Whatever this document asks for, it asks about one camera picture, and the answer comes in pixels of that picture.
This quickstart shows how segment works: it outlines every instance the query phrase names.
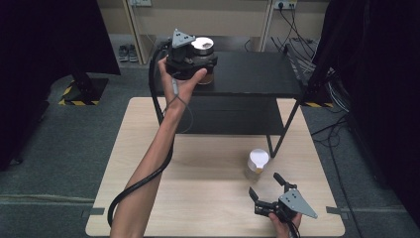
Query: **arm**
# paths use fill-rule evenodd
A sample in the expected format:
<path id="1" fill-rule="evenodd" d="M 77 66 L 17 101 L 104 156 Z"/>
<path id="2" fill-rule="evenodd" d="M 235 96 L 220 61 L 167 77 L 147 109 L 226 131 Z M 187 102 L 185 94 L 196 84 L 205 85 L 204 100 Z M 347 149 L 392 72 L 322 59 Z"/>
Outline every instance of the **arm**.
<path id="1" fill-rule="evenodd" d="M 126 187 L 145 178 L 160 167 L 166 159 L 175 131 L 185 110 L 185 105 L 175 97 L 172 87 L 172 77 L 165 70 L 165 59 L 158 62 L 161 81 L 166 99 L 166 113 L 154 140 L 142 161 L 129 179 Z M 198 70 L 189 80 L 177 81 L 178 96 L 188 103 L 192 90 L 197 82 L 205 76 L 206 69 Z M 161 175 L 146 183 L 118 205 L 111 227 L 111 237 L 143 237 L 158 193 Z"/>
<path id="2" fill-rule="evenodd" d="M 278 217 L 274 213 L 270 213 L 268 217 L 271 220 L 272 225 L 274 226 L 276 238 L 291 238 L 289 236 L 289 227 L 287 224 L 281 223 L 281 221 L 278 219 Z M 299 228 L 300 226 L 301 219 L 302 219 L 301 213 L 297 213 L 296 216 L 292 219 L 292 222 L 297 228 Z"/>

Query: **power outlet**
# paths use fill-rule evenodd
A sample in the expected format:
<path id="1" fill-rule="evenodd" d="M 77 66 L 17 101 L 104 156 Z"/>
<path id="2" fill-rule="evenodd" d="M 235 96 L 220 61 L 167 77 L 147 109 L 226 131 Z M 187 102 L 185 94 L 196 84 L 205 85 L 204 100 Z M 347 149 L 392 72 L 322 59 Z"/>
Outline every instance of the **power outlet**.
<path id="1" fill-rule="evenodd" d="M 130 4 L 135 7 L 152 7 L 152 0 L 130 0 Z"/>
<path id="2" fill-rule="evenodd" d="M 275 1 L 274 9 L 280 9 L 278 6 L 279 4 L 283 4 L 282 10 L 291 10 L 296 9 L 297 0 L 281 0 L 281 1 Z"/>

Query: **yellow and black hazard tape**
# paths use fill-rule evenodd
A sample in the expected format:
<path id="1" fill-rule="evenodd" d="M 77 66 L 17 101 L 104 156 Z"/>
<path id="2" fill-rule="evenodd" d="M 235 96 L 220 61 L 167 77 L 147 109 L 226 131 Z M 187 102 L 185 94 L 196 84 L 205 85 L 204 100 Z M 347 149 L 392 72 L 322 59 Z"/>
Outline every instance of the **yellow and black hazard tape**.
<path id="1" fill-rule="evenodd" d="M 59 105 L 71 105 L 71 106 L 86 106 L 86 105 L 98 105 L 98 100 L 65 100 L 65 96 L 71 91 L 71 88 L 74 86 L 75 81 L 73 80 L 70 85 L 65 89 L 64 94 L 59 101 Z"/>
<path id="2" fill-rule="evenodd" d="M 334 107 L 332 102 L 325 102 L 325 103 L 302 102 L 302 106 L 308 106 L 308 107 Z"/>
<path id="3" fill-rule="evenodd" d="M 98 105 L 99 101 L 66 101 L 62 99 L 58 104 L 59 105 L 71 105 L 71 106 L 88 106 L 88 105 Z"/>

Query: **wooden table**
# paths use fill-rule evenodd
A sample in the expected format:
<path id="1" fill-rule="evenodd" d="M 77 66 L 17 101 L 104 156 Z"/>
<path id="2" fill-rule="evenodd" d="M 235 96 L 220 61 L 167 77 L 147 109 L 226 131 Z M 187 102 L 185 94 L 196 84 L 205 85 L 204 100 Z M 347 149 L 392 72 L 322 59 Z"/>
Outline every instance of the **wooden table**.
<path id="1" fill-rule="evenodd" d="M 294 100 L 277 99 L 277 103 L 280 111 L 290 111 Z M 88 235 L 109 235 L 109 204 L 126 185 L 157 129 L 152 99 L 133 98 L 93 205 L 92 210 L 104 212 L 90 215 Z M 344 234 L 340 215 L 326 211 L 327 206 L 337 205 L 300 110 L 279 153 L 268 162 L 260 180 L 252 183 L 244 176 L 244 169 L 255 148 L 267 151 L 265 135 L 177 135 L 172 162 L 163 172 L 146 236 L 272 237 L 271 222 L 254 214 L 248 190 L 252 186 L 260 200 L 276 201 L 283 194 L 283 187 L 272 177 L 275 172 L 297 184 L 318 214 L 318 219 L 303 217 L 302 236 Z"/>

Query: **cup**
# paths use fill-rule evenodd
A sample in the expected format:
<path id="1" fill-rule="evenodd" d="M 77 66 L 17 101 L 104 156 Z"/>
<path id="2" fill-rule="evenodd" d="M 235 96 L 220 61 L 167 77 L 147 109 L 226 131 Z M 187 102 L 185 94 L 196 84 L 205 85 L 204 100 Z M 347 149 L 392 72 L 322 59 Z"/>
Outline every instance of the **cup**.
<path id="1" fill-rule="evenodd" d="M 268 163 L 268 153 L 262 149 L 254 149 L 248 158 L 245 176 L 251 181 L 257 181 L 265 165 Z"/>

